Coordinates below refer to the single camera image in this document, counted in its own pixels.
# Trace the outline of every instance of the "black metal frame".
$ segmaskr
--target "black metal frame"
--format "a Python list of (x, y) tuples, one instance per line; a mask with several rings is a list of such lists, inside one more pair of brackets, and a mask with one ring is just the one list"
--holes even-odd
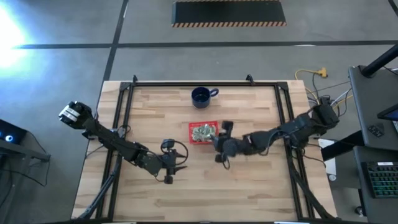
[[(112, 128), (118, 128), (118, 123), (119, 123), (119, 117), (120, 117), (120, 112), (121, 112), (121, 105), (123, 102), (123, 96), (124, 92), (128, 89), (129, 93), (127, 96), (127, 102), (126, 102), (126, 112), (124, 115), (123, 119), (123, 126), (128, 125), (128, 120), (129, 120), (129, 111), (131, 108), (131, 103), (132, 103), (132, 94), (134, 91), (134, 87), (145, 87), (145, 86), (268, 86), (268, 87), (273, 87), (275, 91), (275, 98), (277, 101), (277, 109), (279, 112), (279, 119), (280, 123), (284, 124), (285, 123), (285, 115), (284, 115), (284, 109), (282, 106), (282, 98), (280, 96), (280, 91), (284, 92), (285, 95), (285, 100), (286, 100), (286, 105), (287, 105), (287, 110), (289, 114), (289, 119), (294, 119), (294, 114), (293, 114), (293, 107), (292, 107), (292, 102), (290, 100), (290, 95), (289, 95), (289, 88), (287, 85), (287, 82), (254, 82), (252, 79), (252, 76), (248, 75), (246, 77), (246, 81), (241, 81), (241, 82), (138, 82), (136, 76), (134, 76), (132, 82), (121, 82), (120, 87), (119, 87), (119, 95), (118, 95), (118, 102), (116, 104), (116, 111), (114, 115), (114, 120), (113, 120), (113, 127)], [(285, 139), (285, 151), (286, 151), (286, 159), (287, 159), (287, 165), (289, 166), (289, 174), (290, 174), (290, 183), (292, 186), (292, 193), (293, 193), (293, 200), (294, 200), (294, 205), (295, 205), (295, 211), (296, 211), (296, 216), (297, 220), (300, 220), (303, 217), (303, 212), (301, 208), (301, 203), (300, 203), (300, 197), (299, 197), (299, 190), (297, 188), (297, 183), (295, 179), (292, 177), (292, 164), (293, 164), (293, 157), (292, 157), (292, 150), (290, 146), (288, 145), (286, 139)], [(114, 152), (113, 151), (108, 151), (108, 155), (106, 157), (105, 161), (105, 167), (104, 167), (104, 173), (103, 173), (103, 182), (102, 182), (102, 187), (101, 187), (101, 201), (98, 204), (95, 219), (94, 220), (75, 220), (74, 222), (112, 222), (113, 221), (113, 216), (114, 216), (114, 208), (116, 204), (116, 196), (118, 192), (118, 182), (119, 182), (119, 175), (120, 175), (120, 170), (121, 170), (121, 162), (122, 158), (120, 155), (118, 155), (116, 159), (116, 164), (115, 164), (115, 169), (116, 170), (116, 175), (112, 179), (113, 181), (113, 186), (112, 186), (112, 192), (111, 192), (111, 198), (110, 198), (110, 203), (109, 203), (109, 210), (108, 210), (108, 216), (106, 218), (102, 218), (103, 214), (103, 197), (105, 195), (105, 192), (103, 190), (104, 187), (109, 188), (109, 173), (110, 173), (110, 168), (111, 168), (111, 161), (113, 157)], [(300, 176), (305, 182), (305, 184), (308, 186), (308, 180), (307, 180), (307, 174), (305, 171), (305, 166), (303, 162), (303, 155), (301, 153), (297, 153), (297, 161), (298, 161), (298, 169), (300, 172)], [(308, 211), (308, 217), (309, 218), (315, 218), (314, 216), (314, 211), (313, 207), (308, 201), (308, 198), (306, 199), (306, 206), (307, 206), (307, 211)]]

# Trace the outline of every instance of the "yellow and black striped edge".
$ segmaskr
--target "yellow and black striped edge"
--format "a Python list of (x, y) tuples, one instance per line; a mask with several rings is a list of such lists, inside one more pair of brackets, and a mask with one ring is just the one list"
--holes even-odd
[(174, 23), (174, 28), (196, 28), (196, 27), (281, 27), (286, 26), (286, 22), (183, 22)]

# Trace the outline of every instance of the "floor mat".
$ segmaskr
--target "floor mat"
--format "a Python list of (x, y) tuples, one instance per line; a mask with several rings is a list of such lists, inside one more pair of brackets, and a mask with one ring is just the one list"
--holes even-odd
[(278, 0), (192, 0), (173, 3), (172, 27), (286, 26)]

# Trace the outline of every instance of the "white cable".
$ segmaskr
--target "white cable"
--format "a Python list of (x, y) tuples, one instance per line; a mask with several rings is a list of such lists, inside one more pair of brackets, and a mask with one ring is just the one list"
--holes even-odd
[(345, 96), (345, 94), (347, 94), (347, 92), (350, 90), (345, 91), (343, 94), (341, 94), (337, 99), (335, 99), (333, 102), (331, 102), (330, 106), (333, 105), (334, 103), (336, 103), (341, 97)]

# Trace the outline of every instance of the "red tray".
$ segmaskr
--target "red tray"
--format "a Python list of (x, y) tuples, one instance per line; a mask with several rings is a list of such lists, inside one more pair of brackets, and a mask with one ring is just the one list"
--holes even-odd
[(189, 143), (190, 144), (211, 144), (211, 141), (202, 142), (202, 141), (194, 141), (192, 139), (192, 130), (193, 130), (193, 128), (202, 126), (204, 124), (216, 126), (216, 135), (218, 135), (218, 122), (217, 121), (191, 122), (188, 125), (188, 132), (189, 132), (188, 136), (189, 136)]

